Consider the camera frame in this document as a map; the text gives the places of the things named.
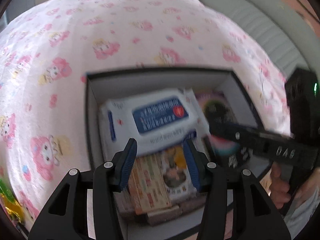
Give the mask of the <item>person right hand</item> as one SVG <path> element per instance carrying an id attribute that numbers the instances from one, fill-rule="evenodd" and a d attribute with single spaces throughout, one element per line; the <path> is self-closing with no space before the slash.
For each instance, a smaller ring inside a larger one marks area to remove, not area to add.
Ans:
<path id="1" fill-rule="evenodd" d="M 270 198 L 279 210 L 291 199 L 291 195 L 289 194 L 290 186 L 286 181 L 281 179 L 281 167 L 276 162 L 272 164 L 270 177 L 272 181 L 270 185 Z"/>

